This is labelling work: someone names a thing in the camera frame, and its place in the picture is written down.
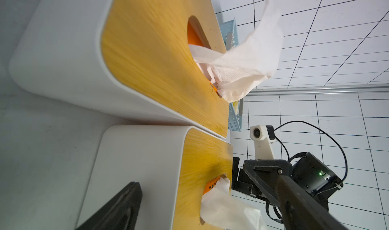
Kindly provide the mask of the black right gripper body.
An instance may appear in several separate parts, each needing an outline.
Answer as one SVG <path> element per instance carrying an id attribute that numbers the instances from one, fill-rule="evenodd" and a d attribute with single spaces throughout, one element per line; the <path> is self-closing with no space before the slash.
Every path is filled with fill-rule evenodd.
<path id="1" fill-rule="evenodd" d="M 278 180 L 285 176 L 313 197 L 325 209 L 328 199 L 342 189 L 342 180 L 323 162 L 309 152 L 302 152 L 292 158 L 298 161 L 246 160 L 240 169 L 240 158 L 233 158 L 232 189 L 249 197 L 260 199 L 274 207 L 279 207 L 276 193 Z"/>

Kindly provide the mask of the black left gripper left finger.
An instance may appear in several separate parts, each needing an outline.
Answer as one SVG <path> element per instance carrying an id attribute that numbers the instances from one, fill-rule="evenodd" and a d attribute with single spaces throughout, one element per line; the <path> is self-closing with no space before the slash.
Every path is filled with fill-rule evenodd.
<path id="1" fill-rule="evenodd" d="M 133 230 L 141 201 L 140 183 L 130 182 L 77 230 Z"/>

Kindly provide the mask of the white tissue sheet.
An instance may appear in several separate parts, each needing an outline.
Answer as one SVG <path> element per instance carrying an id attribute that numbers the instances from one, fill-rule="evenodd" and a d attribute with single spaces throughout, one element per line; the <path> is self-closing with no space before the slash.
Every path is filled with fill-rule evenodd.
<path id="1" fill-rule="evenodd" d="M 189 46 L 194 61 L 206 67 L 211 82 L 228 103 L 244 98 L 276 73 L 284 40 L 280 18 L 274 0 L 266 0 L 259 25 L 238 46 L 224 54 Z"/>
<path id="2" fill-rule="evenodd" d="M 266 230 L 261 211 L 230 195 L 230 180 L 221 176 L 215 187 L 201 199 L 201 219 L 225 230 Z"/>

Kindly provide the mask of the white tissue box base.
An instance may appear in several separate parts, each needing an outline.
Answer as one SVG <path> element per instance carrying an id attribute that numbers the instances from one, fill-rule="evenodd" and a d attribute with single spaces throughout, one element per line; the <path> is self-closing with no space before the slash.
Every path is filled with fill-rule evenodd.
<path id="1" fill-rule="evenodd" d="M 112 3 L 41 0 L 10 60 L 9 73 L 15 83 L 41 96 L 118 117 L 194 125 L 219 136 L 112 75 L 101 51 Z"/>

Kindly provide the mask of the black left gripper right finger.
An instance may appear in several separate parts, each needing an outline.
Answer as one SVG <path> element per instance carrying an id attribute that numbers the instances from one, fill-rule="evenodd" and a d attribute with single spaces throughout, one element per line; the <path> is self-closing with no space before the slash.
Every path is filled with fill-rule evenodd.
<path id="1" fill-rule="evenodd" d="M 346 230 L 291 178 L 280 176 L 276 193 L 287 230 Z"/>

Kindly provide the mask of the yellow bamboo box lid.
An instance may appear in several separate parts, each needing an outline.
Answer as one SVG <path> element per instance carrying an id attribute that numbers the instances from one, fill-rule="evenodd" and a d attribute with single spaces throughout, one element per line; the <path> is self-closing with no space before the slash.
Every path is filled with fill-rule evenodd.
<path id="1" fill-rule="evenodd" d="M 192 15 L 211 49 L 225 53 L 211 0 L 113 0 L 101 37 L 102 56 L 122 84 L 226 137 L 229 105 L 189 50 Z"/>

